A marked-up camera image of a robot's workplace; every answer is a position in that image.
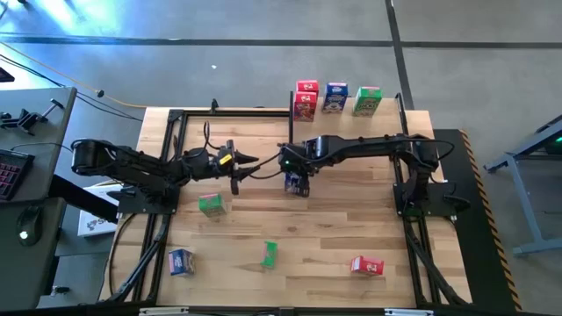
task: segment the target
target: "computer mouse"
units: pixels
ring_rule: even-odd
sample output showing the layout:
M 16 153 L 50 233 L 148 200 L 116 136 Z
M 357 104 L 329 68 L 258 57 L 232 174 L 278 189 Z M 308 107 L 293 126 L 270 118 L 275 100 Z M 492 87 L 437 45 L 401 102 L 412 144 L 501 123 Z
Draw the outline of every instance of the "computer mouse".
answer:
M 43 207 L 31 205 L 19 214 L 16 233 L 22 246 L 33 246 L 41 238 L 43 230 L 42 213 Z

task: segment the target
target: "desk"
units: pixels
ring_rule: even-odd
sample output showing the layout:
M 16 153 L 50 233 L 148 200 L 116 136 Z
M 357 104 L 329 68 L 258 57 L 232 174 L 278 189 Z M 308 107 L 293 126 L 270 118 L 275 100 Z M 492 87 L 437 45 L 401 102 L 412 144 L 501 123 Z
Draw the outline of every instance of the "desk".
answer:
M 64 110 L 55 108 L 47 115 L 48 121 L 46 123 L 37 123 L 32 129 L 35 136 L 15 129 L 0 129 L 0 148 L 9 150 L 19 144 L 36 142 L 62 144 L 70 120 L 70 113 L 74 106 L 76 89 L 51 88 L 0 92 L 0 111 L 10 113 L 14 119 L 19 117 L 22 109 L 42 114 L 52 105 L 50 102 L 52 98 L 64 105 Z M 55 145 L 38 145 L 18 147 L 15 150 L 32 154 L 35 159 L 33 160 L 33 168 L 25 176 L 25 180 L 21 183 L 11 202 L 45 198 L 53 180 L 54 168 L 59 159 L 61 148 Z
M 0 91 L 0 110 L 10 113 L 13 118 L 18 118 L 22 109 L 42 114 L 51 105 L 50 100 L 52 98 L 64 106 L 64 110 L 53 109 L 47 115 L 47 122 L 37 123 L 32 129 L 34 136 L 17 129 L 0 129 L 0 148 L 10 150 L 10 148 L 20 144 L 44 142 L 62 144 L 76 93 L 76 88 Z M 35 159 L 32 168 L 20 184 L 18 192 L 9 202 L 60 197 L 64 198 L 69 204 L 92 212 L 99 217 L 115 219 L 117 212 L 115 205 L 97 198 L 54 174 L 61 147 L 56 145 L 32 145 L 18 147 L 15 150 L 32 154 Z
M 373 118 L 352 118 L 352 103 L 350 99 L 342 115 L 317 113 L 312 124 L 295 123 L 295 140 L 322 133 L 367 137 L 401 131 L 393 99 L 385 99 Z M 168 111 L 147 109 L 138 150 L 160 154 Z M 211 123 L 213 145 L 233 139 L 241 152 L 261 160 L 273 156 L 278 151 L 276 144 L 288 138 L 286 118 L 189 118 L 184 149 L 201 146 L 206 119 Z M 409 111 L 407 119 L 411 134 L 433 137 L 427 111 Z M 258 176 L 277 170 L 273 162 L 263 166 Z M 393 182 L 388 158 L 380 157 L 324 168 L 311 179 L 309 198 L 285 193 L 283 176 L 244 180 L 238 197 L 230 194 L 228 179 L 189 183 L 182 188 L 167 250 L 193 251 L 196 276 L 169 276 L 164 263 L 157 304 L 414 307 L 406 241 L 394 210 Z M 218 221 L 207 219 L 198 210 L 198 197 L 214 192 L 223 194 L 229 208 L 228 215 Z M 146 220 L 146 216 L 137 216 L 119 241 L 112 267 L 114 286 L 119 286 L 138 262 Z M 428 219 L 428 228 L 437 267 L 458 294 L 470 301 L 454 228 L 444 219 Z M 278 243 L 276 268 L 272 270 L 259 264 L 266 240 Z M 356 255 L 384 260 L 384 275 L 352 276 L 349 261 Z M 149 267 L 145 292 L 151 271 Z M 425 272 L 422 275 L 424 292 L 429 293 Z M 108 293 L 105 282 L 100 298 L 107 298 Z
M 43 233 L 30 247 L 19 244 L 16 222 L 29 205 L 43 205 Z M 62 198 L 48 198 L 42 202 L 17 202 L 2 205 L 0 212 L 0 310 L 32 309 L 39 303 L 49 276 L 56 249 L 56 236 L 66 209 Z

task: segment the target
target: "black desk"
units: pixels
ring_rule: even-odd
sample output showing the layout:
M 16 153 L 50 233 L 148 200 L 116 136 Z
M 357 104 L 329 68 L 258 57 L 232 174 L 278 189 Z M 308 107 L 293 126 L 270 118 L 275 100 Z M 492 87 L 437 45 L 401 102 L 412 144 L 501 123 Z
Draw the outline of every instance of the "black desk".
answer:
M 67 130 L 70 113 L 76 99 L 76 88 L 51 88 L 35 90 L 0 91 L 0 110 L 17 118 L 22 109 L 42 114 L 53 98 L 64 105 L 64 110 L 55 108 L 48 115 L 46 123 L 36 124 L 34 136 L 17 129 L 0 129 L 0 148 L 9 150 L 20 144 L 52 142 L 61 144 Z M 41 200 L 43 198 L 64 198 L 66 202 L 80 209 L 106 219 L 113 219 L 117 207 L 97 198 L 54 174 L 61 148 L 56 145 L 31 145 L 15 149 L 35 156 L 33 166 L 25 176 L 18 192 L 10 202 Z
M 19 244 L 16 221 L 29 205 L 43 205 L 43 234 L 33 246 Z M 33 309 L 46 292 L 56 249 L 56 237 L 66 209 L 62 198 L 39 202 L 17 202 L 2 205 L 0 211 L 0 309 L 2 311 Z
M 34 136 L 17 129 L 0 129 L 0 148 L 10 150 L 16 145 L 41 142 L 62 144 L 76 92 L 76 88 L 0 91 L 0 111 L 13 118 L 19 117 L 22 109 L 42 114 L 52 98 L 65 107 L 53 109 L 46 123 L 36 124 Z M 14 198 L 0 201 L 0 311 L 35 308 L 40 296 L 48 293 L 58 264 L 54 252 L 67 203 L 107 219 L 116 220 L 117 214 L 115 205 L 54 174 L 60 147 L 30 145 L 14 150 L 32 154 L 35 159 Z M 23 247 L 17 240 L 16 219 L 29 204 L 45 204 L 43 234 L 37 244 Z

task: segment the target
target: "black mat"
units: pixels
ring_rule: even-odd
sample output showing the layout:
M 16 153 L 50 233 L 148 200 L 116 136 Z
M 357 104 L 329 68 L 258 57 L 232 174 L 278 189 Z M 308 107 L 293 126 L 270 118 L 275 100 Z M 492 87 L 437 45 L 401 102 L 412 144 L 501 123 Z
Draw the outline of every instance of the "black mat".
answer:
M 513 295 L 517 298 L 517 294 L 509 288 L 504 267 L 507 263 L 502 264 L 498 253 L 463 134 L 459 130 L 435 130 L 435 136 L 455 144 L 456 150 L 442 161 L 443 173 L 447 180 L 457 183 L 455 195 L 472 204 L 459 214 L 456 224 L 472 302 L 489 310 L 513 312 Z

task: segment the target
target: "red cereal box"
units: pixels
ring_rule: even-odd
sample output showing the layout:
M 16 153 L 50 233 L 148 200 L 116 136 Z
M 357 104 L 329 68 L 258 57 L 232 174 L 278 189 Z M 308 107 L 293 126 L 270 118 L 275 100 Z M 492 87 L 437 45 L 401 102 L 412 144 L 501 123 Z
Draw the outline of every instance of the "red cereal box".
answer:
M 313 92 L 296 92 L 292 119 L 301 122 L 314 121 L 317 98 Z
M 385 262 L 375 258 L 359 257 L 351 261 L 351 272 L 359 272 L 370 276 L 380 276 L 383 274 Z
M 318 91 L 320 91 L 320 85 L 318 80 L 298 80 L 297 81 L 297 92 L 314 92 L 316 98 L 318 98 Z

